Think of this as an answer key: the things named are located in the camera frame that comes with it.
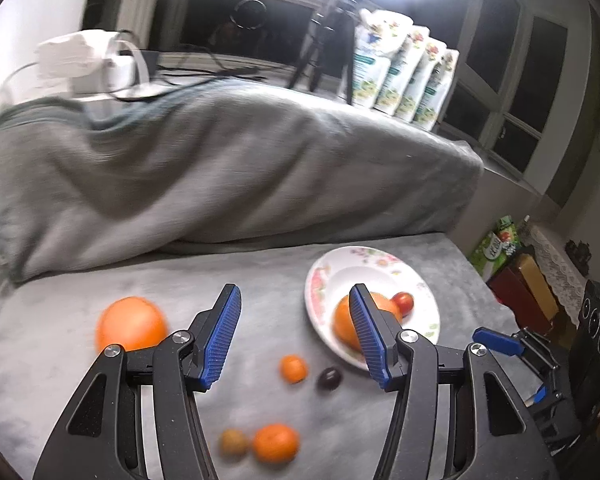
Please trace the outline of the red tomato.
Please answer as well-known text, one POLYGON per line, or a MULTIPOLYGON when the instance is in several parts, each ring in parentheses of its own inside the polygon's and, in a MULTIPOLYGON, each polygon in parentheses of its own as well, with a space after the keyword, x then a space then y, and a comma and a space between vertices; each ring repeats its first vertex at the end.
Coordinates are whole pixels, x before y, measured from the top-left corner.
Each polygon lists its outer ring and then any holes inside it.
POLYGON ((391 301, 400 310, 402 318, 409 316, 414 309, 414 298, 408 292, 398 292, 391 301))

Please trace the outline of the medium mandarin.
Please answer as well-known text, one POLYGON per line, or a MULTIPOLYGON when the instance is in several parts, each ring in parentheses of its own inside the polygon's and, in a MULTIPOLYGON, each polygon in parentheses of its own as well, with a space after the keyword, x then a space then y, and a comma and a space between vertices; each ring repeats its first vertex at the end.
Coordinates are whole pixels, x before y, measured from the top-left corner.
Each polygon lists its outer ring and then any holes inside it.
POLYGON ((294 428, 272 424, 260 428, 251 442, 257 460, 265 464, 291 462, 300 450, 300 436, 294 428))

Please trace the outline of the black speaker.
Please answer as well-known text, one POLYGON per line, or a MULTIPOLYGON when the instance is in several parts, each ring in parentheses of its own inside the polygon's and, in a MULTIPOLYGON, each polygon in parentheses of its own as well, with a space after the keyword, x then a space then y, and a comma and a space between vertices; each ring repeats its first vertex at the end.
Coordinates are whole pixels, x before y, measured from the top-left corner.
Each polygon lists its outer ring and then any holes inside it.
POLYGON ((585 284, 578 330, 569 350, 569 381, 579 418, 600 403, 600 282, 585 284))

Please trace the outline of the green juice carton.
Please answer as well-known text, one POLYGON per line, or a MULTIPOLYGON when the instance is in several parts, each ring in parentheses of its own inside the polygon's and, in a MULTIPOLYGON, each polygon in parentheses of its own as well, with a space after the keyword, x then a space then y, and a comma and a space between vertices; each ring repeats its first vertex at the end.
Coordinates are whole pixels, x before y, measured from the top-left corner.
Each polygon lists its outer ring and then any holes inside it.
POLYGON ((498 219, 495 229, 486 233, 468 260, 483 281, 488 282, 518 252, 521 242, 511 216, 498 219))

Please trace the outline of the large orange on couch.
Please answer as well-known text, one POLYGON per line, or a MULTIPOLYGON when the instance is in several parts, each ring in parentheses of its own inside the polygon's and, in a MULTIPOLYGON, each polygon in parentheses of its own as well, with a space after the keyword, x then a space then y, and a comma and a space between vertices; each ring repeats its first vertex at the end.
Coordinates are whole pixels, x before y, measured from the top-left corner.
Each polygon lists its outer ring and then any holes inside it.
POLYGON ((95 348, 110 344, 134 351, 160 344, 169 333, 166 317, 151 301, 131 296, 119 299, 102 311, 96 324, 95 348))

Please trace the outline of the brown longan fruit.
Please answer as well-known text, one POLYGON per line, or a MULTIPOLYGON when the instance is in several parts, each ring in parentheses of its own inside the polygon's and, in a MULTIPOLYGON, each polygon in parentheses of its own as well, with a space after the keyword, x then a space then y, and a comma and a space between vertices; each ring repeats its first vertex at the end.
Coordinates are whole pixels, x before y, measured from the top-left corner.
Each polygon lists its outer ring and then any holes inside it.
POLYGON ((237 460, 248 453, 250 440, 242 430, 227 428, 219 437, 219 448, 224 457, 237 460))

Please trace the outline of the floral white plate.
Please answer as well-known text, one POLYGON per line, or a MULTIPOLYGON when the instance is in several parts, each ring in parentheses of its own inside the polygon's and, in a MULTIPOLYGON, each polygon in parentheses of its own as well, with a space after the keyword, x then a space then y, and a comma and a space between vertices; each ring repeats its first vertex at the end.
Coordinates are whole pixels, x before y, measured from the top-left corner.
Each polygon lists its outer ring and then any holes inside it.
POLYGON ((359 370, 367 368, 362 353, 341 341, 332 328, 337 304, 358 283, 388 299, 401 292, 410 294, 414 309, 402 318, 401 326, 427 337, 434 344, 439 340, 441 318, 437 301, 425 280, 411 266, 381 249, 344 246, 315 260, 304 285, 306 313, 314 330, 344 362, 359 370))

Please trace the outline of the orange on plate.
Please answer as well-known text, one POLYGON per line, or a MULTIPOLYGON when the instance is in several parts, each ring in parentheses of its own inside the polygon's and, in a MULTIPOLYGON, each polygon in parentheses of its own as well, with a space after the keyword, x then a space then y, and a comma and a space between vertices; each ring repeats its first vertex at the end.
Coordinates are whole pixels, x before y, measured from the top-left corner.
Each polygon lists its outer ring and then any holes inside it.
MULTIPOLYGON (((372 298, 380 310, 390 312, 399 323, 402 322, 401 311, 391 299, 382 296, 379 292, 372 292, 372 298)), ((358 341, 358 335, 356 334, 350 315, 348 296, 344 296, 337 304, 334 318, 332 319, 332 330, 336 337, 349 348, 358 353, 362 352, 360 342, 358 341)))

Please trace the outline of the small dark plum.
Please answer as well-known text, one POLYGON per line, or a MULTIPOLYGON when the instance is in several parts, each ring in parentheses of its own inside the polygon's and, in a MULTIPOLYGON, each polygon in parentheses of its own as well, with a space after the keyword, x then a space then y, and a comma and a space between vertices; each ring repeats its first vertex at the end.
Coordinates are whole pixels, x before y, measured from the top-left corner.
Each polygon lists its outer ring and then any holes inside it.
POLYGON ((330 366, 324 368, 317 377, 317 389, 323 392, 333 392, 342 383, 342 373, 337 367, 330 366))

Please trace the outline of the small mandarin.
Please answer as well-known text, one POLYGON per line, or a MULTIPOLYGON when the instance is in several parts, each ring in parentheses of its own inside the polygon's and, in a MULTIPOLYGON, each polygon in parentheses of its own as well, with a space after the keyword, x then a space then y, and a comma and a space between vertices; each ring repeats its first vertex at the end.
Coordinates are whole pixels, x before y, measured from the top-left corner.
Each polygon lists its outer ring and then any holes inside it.
POLYGON ((280 359, 279 373, 285 382, 295 385, 303 382, 309 375, 306 361, 295 354, 287 354, 280 359))

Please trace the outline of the grey blanket covered cushion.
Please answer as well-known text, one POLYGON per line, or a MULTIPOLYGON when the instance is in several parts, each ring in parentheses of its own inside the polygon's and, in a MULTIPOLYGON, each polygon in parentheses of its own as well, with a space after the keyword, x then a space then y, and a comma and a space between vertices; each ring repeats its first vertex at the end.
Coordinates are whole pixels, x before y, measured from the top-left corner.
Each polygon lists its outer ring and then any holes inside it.
POLYGON ((224 80, 109 117, 44 98, 0 114, 9 276, 453 229, 481 158, 397 120, 224 80))

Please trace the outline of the white floral bags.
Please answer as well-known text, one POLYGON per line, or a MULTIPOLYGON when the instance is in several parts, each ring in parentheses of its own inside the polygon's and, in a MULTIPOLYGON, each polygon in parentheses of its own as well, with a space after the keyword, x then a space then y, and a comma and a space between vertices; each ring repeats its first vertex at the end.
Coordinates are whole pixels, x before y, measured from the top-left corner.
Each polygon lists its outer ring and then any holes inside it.
POLYGON ((454 80, 460 52, 404 14, 360 11, 352 75, 340 96, 424 131, 438 122, 454 80))

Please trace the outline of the black tripod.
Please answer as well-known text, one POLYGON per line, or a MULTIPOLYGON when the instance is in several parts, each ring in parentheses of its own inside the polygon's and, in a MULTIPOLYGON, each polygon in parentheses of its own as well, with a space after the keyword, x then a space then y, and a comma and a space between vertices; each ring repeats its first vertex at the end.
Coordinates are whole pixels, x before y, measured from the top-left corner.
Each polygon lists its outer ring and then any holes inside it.
POLYGON ((309 47, 304 50, 296 68, 286 83, 287 89, 293 89, 302 77, 304 70, 313 66, 309 76, 308 90, 314 92, 321 83, 327 67, 332 43, 340 38, 343 41, 343 76, 344 99, 348 105, 353 104, 353 74, 355 54, 355 33, 358 26, 358 0, 335 0, 326 15, 317 14, 312 20, 316 31, 309 47))

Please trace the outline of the white power adapter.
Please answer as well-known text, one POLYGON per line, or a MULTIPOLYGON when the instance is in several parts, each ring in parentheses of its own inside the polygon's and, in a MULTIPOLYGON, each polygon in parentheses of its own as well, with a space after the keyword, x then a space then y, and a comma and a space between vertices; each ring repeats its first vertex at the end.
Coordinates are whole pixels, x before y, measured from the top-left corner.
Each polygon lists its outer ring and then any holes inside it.
POLYGON ((73 96, 116 93, 150 83, 143 52, 125 30, 84 29, 47 39, 36 47, 35 62, 41 78, 65 81, 73 96))

